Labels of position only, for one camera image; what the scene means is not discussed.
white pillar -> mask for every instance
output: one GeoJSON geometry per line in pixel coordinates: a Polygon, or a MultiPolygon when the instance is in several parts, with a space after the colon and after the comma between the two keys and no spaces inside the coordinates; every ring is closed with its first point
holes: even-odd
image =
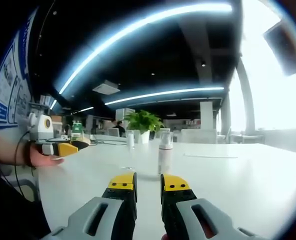
{"type": "Polygon", "coordinates": [[[213,114],[212,101],[200,102],[200,129],[202,130],[214,129],[214,114],[213,114]]]}
{"type": "Polygon", "coordinates": [[[94,116],[93,115],[87,115],[87,118],[86,118],[86,133],[87,134],[92,133],[93,122],[94,122],[94,116]]]}
{"type": "Polygon", "coordinates": [[[124,129],[127,129],[128,126],[128,121],[124,120],[124,117],[127,114],[133,113],[135,110],[131,109],[131,108],[120,108],[116,110],[116,114],[115,114],[115,118],[117,121],[122,121],[122,125],[124,127],[124,129]]]}

ceiling vent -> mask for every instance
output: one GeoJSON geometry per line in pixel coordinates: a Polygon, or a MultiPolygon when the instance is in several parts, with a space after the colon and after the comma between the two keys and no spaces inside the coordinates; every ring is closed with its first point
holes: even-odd
{"type": "Polygon", "coordinates": [[[118,85],[108,80],[105,80],[102,84],[96,86],[93,91],[105,95],[111,95],[120,92],[118,85]]]}

wrist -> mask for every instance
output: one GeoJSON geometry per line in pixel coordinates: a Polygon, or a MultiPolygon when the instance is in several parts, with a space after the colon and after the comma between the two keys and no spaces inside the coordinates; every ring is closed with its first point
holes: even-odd
{"type": "Polygon", "coordinates": [[[23,145],[23,162],[25,165],[27,165],[28,167],[34,167],[32,164],[32,160],[30,157],[30,153],[31,153],[31,147],[32,147],[32,142],[31,141],[27,141],[24,143],[23,145]]]}

white robotic device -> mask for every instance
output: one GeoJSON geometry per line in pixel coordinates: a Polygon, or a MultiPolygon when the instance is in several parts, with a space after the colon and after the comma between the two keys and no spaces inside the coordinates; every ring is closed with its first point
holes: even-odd
{"type": "Polygon", "coordinates": [[[28,117],[28,126],[30,127],[30,140],[40,141],[54,138],[54,127],[50,116],[42,111],[39,114],[31,112],[28,117]]]}

led light strip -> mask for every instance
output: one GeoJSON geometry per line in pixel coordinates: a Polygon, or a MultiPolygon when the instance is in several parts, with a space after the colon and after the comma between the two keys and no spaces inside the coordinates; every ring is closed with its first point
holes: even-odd
{"type": "Polygon", "coordinates": [[[150,93],[145,95],[132,96],[124,99],[119,99],[116,101],[110,101],[110,102],[106,102],[105,105],[121,103],[121,102],[134,100],[134,99],[142,99],[142,98],[148,98],[153,96],[167,95],[167,94],[179,94],[179,93],[198,92],[198,91],[220,91],[220,90],[224,90],[224,88],[223,87],[199,87],[199,88],[181,89],[181,90],[173,90],[173,91],[162,91],[162,92],[150,93]]]}
{"type": "MultiPolygon", "coordinates": [[[[179,15],[179,14],[186,14],[186,13],[193,13],[193,12],[220,12],[220,13],[230,13],[232,11],[232,6],[226,3],[200,3],[195,5],[189,6],[182,6],[176,7],[170,10],[162,11],[153,15],[150,15],[142,20],[139,20],[133,24],[130,24],[126,28],[122,29],[121,31],[117,32],[107,41],[105,41],[102,45],[97,47],[92,54],[90,54],[72,73],[72,75],[68,78],[66,83],[60,89],[59,94],[63,94],[65,89],[68,85],[72,82],[72,80],[77,76],[77,74],[97,55],[99,55],[102,51],[107,49],[110,45],[117,42],[119,39],[123,38],[124,36],[132,33],[133,31],[156,21],[179,15]]],[[[53,109],[57,101],[53,101],[50,109],[53,109]]]]}

